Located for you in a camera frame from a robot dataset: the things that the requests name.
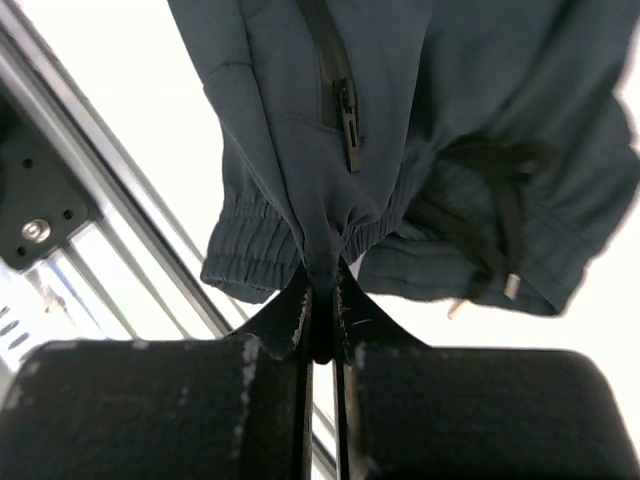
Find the bolt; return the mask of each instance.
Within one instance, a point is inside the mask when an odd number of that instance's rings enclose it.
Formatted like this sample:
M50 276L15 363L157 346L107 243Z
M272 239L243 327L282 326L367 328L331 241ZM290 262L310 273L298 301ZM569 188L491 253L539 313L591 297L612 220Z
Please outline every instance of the bolt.
M22 227L22 236L32 243L42 243L51 236L51 226L45 220L37 218Z

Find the zipper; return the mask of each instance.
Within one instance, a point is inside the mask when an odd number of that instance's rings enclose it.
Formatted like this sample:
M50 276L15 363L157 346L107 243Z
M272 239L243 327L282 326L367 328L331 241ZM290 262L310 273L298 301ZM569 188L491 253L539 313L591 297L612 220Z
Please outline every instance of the zipper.
M296 0L318 53L322 77L321 121L326 127L342 130L347 143L347 168L362 169L358 108L349 57L325 0Z

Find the white surface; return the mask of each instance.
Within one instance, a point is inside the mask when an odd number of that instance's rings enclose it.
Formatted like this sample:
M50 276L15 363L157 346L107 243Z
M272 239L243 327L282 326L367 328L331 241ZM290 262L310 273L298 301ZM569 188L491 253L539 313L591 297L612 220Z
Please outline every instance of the white surface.
M197 246L205 251L222 204L222 140L215 115L165 2L23 0L35 26L144 170ZM634 51L634 59L640 57ZM622 98L640 117L640 71ZM589 267L567 315L539 319L471 307L448 321L450 302L376 297L414 334L433 345L558 347L593 358L616 393L640 445L640 210ZM316 400L333 409L328 368L317 371Z

